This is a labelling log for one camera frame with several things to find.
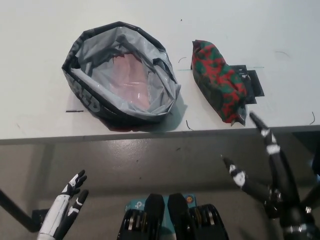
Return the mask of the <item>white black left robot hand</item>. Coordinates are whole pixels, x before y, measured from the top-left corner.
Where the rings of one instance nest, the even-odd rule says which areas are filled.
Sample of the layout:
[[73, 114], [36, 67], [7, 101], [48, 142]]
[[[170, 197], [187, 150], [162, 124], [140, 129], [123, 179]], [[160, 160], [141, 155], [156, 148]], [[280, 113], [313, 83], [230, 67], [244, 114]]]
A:
[[81, 170], [55, 198], [38, 232], [38, 240], [64, 239], [89, 195], [86, 189], [80, 191], [86, 179], [86, 172]]

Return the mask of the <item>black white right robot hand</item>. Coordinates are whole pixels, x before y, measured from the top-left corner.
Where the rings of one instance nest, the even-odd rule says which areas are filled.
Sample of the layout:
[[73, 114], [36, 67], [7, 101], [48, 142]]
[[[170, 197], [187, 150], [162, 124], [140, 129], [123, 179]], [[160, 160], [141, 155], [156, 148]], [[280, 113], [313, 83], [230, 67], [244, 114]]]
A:
[[238, 188], [263, 205], [269, 219], [279, 219], [286, 234], [314, 228], [315, 220], [300, 200], [293, 172], [272, 130], [254, 112], [249, 117], [263, 139], [272, 182], [263, 185], [250, 179], [231, 159], [223, 157], [231, 178]]

